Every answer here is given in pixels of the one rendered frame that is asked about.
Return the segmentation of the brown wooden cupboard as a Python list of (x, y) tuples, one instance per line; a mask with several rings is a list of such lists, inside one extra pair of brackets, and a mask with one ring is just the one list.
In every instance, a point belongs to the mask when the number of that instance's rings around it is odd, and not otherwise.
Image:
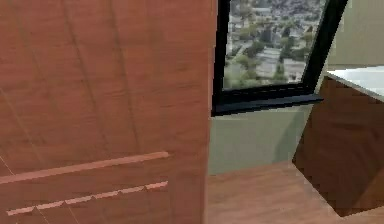
[(0, 0), (0, 224), (206, 224), (217, 0)]

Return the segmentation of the black framed window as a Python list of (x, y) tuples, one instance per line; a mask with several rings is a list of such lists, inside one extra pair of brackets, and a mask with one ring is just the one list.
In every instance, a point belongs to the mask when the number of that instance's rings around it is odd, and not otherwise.
[(218, 0), (212, 114), (319, 102), (348, 0)]

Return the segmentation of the brown cabinet with white top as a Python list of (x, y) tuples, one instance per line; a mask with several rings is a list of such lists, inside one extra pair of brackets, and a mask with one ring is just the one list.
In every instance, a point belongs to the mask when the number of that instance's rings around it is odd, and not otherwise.
[(341, 217), (384, 206), (384, 65), (327, 72), (293, 164)]

